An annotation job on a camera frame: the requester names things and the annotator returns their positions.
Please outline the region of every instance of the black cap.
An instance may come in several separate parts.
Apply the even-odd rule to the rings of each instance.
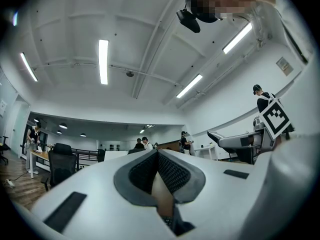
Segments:
[[[262,88],[259,84],[253,86],[253,94],[256,95],[256,91],[262,91]]]
[[[185,1],[191,2],[190,3],[191,12],[198,20],[205,23],[213,23],[218,20],[218,18],[214,13],[204,12],[204,9],[202,7],[198,7],[197,0],[185,0]]]

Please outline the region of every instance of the cap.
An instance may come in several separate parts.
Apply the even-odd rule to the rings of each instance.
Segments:
[[[262,88],[259,84],[253,86],[253,94],[256,95],[256,91],[262,91]]]

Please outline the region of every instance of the white ceiling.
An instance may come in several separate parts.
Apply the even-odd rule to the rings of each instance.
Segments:
[[[19,10],[9,51],[25,80],[38,85],[40,93],[81,86],[83,92],[95,88],[107,95],[112,90],[180,108],[255,52],[258,35],[251,31],[226,55],[222,48],[248,22],[243,18],[199,22],[201,32],[195,34],[176,17],[183,6],[184,0],[29,0]],[[261,16],[264,41],[271,34],[273,41],[282,42],[275,10],[267,5],[255,8]],[[255,15],[247,16],[257,20]],[[97,66],[100,39],[110,41],[107,87],[100,84]],[[35,69],[38,83],[25,69],[20,52]],[[177,84],[137,73],[129,78],[119,68]],[[199,73],[204,77],[196,90],[177,99],[181,85],[186,86]]]

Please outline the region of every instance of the sign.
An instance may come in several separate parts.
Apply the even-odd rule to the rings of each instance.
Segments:
[[[289,125],[290,119],[285,113],[284,107],[275,98],[259,116],[275,140]]]

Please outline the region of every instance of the ceiling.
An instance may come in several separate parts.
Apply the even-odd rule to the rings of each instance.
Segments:
[[[40,93],[81,86],[124,93],[183,108],[204,95],[262,43],[282,42],[275,10],[256,4],[247,19],[258,23],[228,54],[222,48],[248,23],[234,17],[213,24],[199,22],[195,34],[176,17],[185,0],[29,0],[18,12],[8,41],[10,55],[30,85]],[[109,40],[108,85],[100,84],[98,41]],[[19,56],[24,52],[39,82]],[[142,72],[126,76],[128,70]],[[197,74],[203,79],[182,98],[176,95]]]
[[[28,120],[35,123],[34,119],[40,119],[41,128],[51,133],[57,134],[57,130],[62,132],[65,136],[79,137],[80,134],[85,133],[88,138],[97,140],[114,140],[120,137],[127,138],[128,136],[138,136],[140,131],[146,126],[145,124],[125,124],[125,123],[109,123],[90,120],[79,120],[66,117],[56,117],[44,114],[37,114],[31,112]],[[59,127],[61,123],[67,125],[67,129]],[[147,128],[141,134],[143,136],[150,136],[156,131],[165,129],[167,125],[155,125]]]

